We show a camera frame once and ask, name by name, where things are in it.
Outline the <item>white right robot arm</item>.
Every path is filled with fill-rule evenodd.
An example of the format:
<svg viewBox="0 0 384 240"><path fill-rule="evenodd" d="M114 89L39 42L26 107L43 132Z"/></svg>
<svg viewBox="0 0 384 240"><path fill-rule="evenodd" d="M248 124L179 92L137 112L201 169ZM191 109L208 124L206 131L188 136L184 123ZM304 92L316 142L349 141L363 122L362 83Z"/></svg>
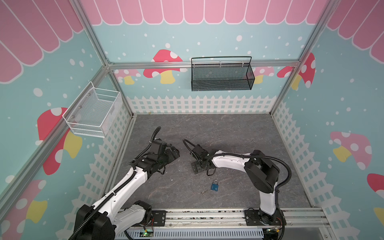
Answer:
<svg viewBox="0 0 384 240"><path fill-rule="evenodd" d="M292 177L292 170L284 161L266 156L259 150L248 154L227 153L219 150L207 151L200 145L187 147L194 162L197 174L217 168L238 170L248 175L253 186L260 194L258 216L263 225L271 226L279 223L286 225L284 214L279 206L280 188L286 185Z"/></svg>

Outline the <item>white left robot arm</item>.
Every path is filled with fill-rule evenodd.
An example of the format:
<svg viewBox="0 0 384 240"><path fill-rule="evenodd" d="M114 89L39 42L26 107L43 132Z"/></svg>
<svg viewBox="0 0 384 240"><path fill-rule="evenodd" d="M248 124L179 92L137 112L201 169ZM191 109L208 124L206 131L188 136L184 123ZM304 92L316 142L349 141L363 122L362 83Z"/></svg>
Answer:
<svg viewBox="0 0 384 240"><path fill-rule="evenodd" d="M75 228L69 238L113 240L133 225L146 225L152 216L151 205L138 201L127 210L121 208L153 174L163 175L166 165L179 157L180 152L175 146L161 139L151 140L147 148L130 162L130 169L122 180L100 200L78 210Z"/></svg>

